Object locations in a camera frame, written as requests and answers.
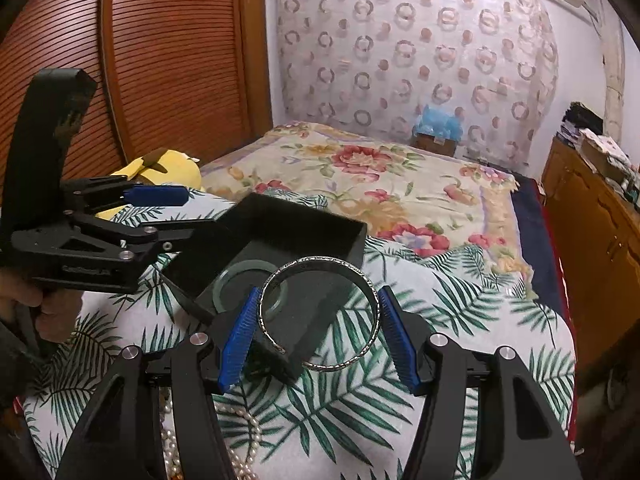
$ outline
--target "human hand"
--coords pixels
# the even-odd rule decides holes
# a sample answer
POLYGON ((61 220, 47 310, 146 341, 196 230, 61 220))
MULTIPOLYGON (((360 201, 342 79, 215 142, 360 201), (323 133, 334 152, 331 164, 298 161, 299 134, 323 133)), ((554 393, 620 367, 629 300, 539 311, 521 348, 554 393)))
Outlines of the human hand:
POLYGON ((16 303, 41 307, 35 329, 40 337, 54 343, 65 342, 76 325, 82 307, 82 291, 60 289, 43 292, 9 269, 0 269, 0 320, 14 321, 16 303))

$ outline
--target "black box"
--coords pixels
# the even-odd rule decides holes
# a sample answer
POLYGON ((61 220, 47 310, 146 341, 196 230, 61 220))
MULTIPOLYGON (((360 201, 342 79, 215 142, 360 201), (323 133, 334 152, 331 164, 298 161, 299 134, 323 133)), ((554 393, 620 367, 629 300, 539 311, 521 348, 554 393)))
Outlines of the black box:
MULTIPOLYGON (((162 274, 180 305, 208 325, 220 308, 212 299, 214 280, 231 264, 255 259, 280 267, 302 256, 333 256, 360 268, 366 234, 362 222, 251 193, 210 226, 198 228, 191 248, 162 274)), ((269 275, 266 270, 248 270, 232 278, 221 293, 223 309, 240 307, 251 288, 260 288, 269 275)), ((322 343, 351 285, 341 276, 310 271, 292 276, 287 286, 287 301, 267 322, 286 354, 278 354, 260 329, 252 348, 268 359, 274 375, 290 383, 302 373, 302 361, 311 359, 322 343)))

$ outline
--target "green bangle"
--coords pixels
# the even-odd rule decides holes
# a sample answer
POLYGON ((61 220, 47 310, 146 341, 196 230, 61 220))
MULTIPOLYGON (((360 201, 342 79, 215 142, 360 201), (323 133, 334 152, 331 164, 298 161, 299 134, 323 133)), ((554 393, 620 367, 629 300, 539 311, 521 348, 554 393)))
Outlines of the green bangle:
MULTIPOLYGON (((276 270, 278 270, 278 267, 263 260, 243 260, 242 262, 234 263, 232 266, 229 266, 225 270, 220 272, 220 274, 213 282, 213 289, 211 291, 213 306, 218 314, 222 314, 226 310, 222 305, 222 297, 220 295, 223 287, 229 282, 229 280, 231 280, 238 274, 241 274, 242 272, 246 272, 248 270, 266 270, 267 272, 273 274, 276 270)), ((280 312, 280 309, 282 308, 284 302, 287 301, 287 293, 289 291, 287 283, 281 283, 279 289, 280 293, 278 294, 278 299, 264 313, 265 321, 271 321, 273 318, 275 318, 280 312)))

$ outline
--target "yellow plush toy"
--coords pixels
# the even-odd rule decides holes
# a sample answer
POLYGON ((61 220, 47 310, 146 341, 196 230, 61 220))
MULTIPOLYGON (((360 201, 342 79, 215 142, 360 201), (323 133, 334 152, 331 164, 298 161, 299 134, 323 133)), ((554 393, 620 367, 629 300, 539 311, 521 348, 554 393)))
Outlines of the yellow plush toy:
MULTIPOLYGON (((141 184, 159 186, 160 184, 171 183, 204 191, 200 168, 198 168, 196 162, 197 159, 193 159, 185 153, 158 148, 111 174, 125 175, 127 180, 134 180, 141 184)), ((109 220, 123 207, 114 207, 107 211, 102 211, 97 216, 109 220)))

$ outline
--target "green leaf pattern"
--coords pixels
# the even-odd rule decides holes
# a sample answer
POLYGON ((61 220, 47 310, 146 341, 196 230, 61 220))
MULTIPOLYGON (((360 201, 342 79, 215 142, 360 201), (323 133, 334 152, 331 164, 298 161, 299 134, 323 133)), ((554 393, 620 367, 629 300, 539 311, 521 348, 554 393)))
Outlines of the green leaf pattern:
MULTIPOLYGON (((281 189, 267 193, 327 208, 324 196, 281 189)), ((405 193, 412 193, 412 187, 405 193)), ((183 208, 128 206, 113 221, 135 226, 173 218, 216 218, 231 205, 190 190, 183 208)), ((86 293, 74 336, 34 381, 25 416, 52 476, 82 409, 120 349, 129 344, 146 352, 170 348, 199 329, 162 282, 159 271, 172 256, 160 255, 135 294, 86 293)), ((553 311, 526 299, 519 274, 492 274, 485 261, 477 246, 421 259, 401 244, 367 237, 362 269, 376 288, 390 285, 405 310, 421 314, 464 348, 494 352, 502 344, 513 346, 566 429, 575 368, 570 332, 553 311)), ((327 364, 355 355, 369 338, 371 323, 367 301, 354 288, 314 359, 327 364)), ((260 440, 245 418, 228 410, 218 417, 227 445, 241 458, 247 459, 252 444, 259 443, 254 463, 258 475, 286 478, 288 468, 295 468, 308 469, 312 478, 344 480, 400 480, 424 403, 398 380, 382 334, 357 364, 328 374, 305 371, 289 386, 273 378, 259 354, 251 352, 241 383, 214 401, 242 408, 257 419, 260 440)), ((470 477, 477 418, 478 393, 468 390, 457 479, 470 477)))

